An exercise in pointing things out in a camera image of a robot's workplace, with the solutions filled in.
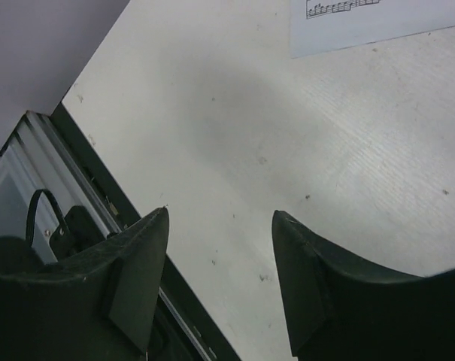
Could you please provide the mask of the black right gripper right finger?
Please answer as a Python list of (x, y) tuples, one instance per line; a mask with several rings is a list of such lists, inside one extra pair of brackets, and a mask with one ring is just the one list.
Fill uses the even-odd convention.
[(419, 277), (371, 262), (274, 212), (271, 235), (299, 360), (455, 360), (455, 268)]

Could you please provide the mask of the sheet music page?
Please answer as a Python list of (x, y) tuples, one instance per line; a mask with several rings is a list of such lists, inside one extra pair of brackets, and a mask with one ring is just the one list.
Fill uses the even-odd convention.
[(455, 0), (291, 1), (290, 55), (311, 56), (455, 26)]

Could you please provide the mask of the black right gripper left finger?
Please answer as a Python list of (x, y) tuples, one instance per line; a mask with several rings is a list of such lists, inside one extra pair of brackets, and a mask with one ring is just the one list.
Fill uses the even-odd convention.
[(0, 360), (143, 360), (168, 244), (157, 208), (121, 233), (46, 265), (0, 237)]

